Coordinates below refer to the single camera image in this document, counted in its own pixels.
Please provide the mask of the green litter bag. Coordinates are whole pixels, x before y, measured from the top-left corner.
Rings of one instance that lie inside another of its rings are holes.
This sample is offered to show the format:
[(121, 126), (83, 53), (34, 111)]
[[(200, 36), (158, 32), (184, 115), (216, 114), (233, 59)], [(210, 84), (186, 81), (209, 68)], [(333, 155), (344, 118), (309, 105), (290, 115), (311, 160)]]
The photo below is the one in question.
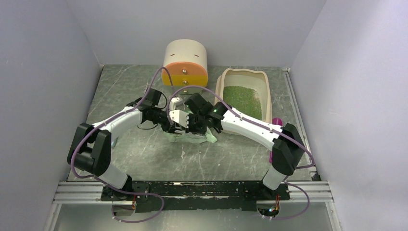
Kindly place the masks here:
[(170, 127), (170, 128), (161, 128), (164, 132), (164, 135), (170, 142), (182, 142), (182, 143), (215, 143), (217, 138), (213, 135), (210, 129), (207, 128), (205, 134), (191, 133), (188, 132), (187, 128), (184, 127)]

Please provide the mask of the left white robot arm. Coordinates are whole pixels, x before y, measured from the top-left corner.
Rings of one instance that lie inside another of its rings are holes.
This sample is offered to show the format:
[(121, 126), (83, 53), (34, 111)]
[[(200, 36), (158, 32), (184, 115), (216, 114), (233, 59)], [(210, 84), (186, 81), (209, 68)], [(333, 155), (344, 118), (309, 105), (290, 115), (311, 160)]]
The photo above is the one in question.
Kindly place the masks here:
[(147, 183), (136, 184), (132, 177), (119, 170), (111, 162), (112, 143), (124, 132), (149, 121), (159, 125), (162, 131), (182, 134), (187, 125), (175, 121), (162, 107), (158, 107), (162, 92), (146, 90), (143, 97), (128, 103), (117, 114), (95, 124), (82, 123), (75, 131), (67, 162), (73, 172), (76, 169), (87, 173), (104, 184), (102, 201), (147, 201), (158, 194), (151, 193)]

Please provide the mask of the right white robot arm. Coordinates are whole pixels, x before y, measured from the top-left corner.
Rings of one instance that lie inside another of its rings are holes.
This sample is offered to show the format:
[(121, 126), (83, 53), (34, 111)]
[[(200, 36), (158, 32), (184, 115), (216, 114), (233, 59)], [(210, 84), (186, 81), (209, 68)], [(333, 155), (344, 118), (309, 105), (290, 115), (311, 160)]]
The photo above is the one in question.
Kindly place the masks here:
[(272, 152), (271, 167), (262, 178), (260, 194), (272, 199), (278, 187), (296, 170), (305, 150), (297, 128), (292, 124), (279, 126), (245, 115), (228, 104), (212, 105), (195, 93), (184, 103), (191, 111), (188, 114), (189, 132), (206, 132), (212, 128), (217, 133), (226, 130), (245, 136)]

